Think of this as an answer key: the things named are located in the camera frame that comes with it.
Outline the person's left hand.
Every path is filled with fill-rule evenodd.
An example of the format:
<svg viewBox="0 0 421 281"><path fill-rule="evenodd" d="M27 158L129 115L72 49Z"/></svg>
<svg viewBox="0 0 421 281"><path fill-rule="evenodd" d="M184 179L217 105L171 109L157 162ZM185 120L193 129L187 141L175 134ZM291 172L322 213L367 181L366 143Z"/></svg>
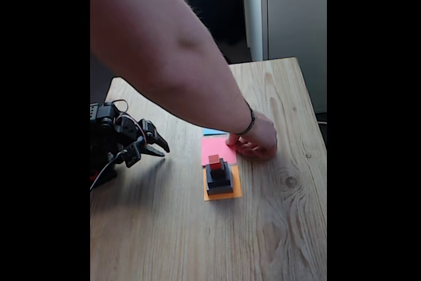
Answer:
<svg viewBox="0 0 421 281"><path fill-rule="evenodd" d="M242 136L230 134L226 145L245 156L271 159L278 150L277 131L267 116L255 111L251 129Z"/></svg>

